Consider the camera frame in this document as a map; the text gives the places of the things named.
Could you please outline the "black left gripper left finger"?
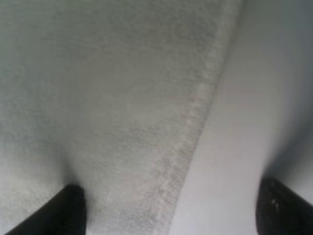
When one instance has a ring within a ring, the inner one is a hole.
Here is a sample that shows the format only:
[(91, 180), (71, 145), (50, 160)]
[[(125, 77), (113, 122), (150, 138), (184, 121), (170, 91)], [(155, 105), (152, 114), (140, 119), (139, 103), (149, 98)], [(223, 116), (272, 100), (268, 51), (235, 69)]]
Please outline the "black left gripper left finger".
[(84, 189), (67, 185), (36, 212), (10, 230), (8, 235), (85, 235)]

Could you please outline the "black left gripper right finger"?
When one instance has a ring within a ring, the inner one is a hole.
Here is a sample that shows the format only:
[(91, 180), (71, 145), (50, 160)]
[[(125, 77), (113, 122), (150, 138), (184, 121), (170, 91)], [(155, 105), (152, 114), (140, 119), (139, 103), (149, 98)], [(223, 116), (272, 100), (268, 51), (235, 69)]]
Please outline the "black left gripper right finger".
[(259, 235), (313, 233), (313, 206), (274, 178), (260, 183), (255, 217)]

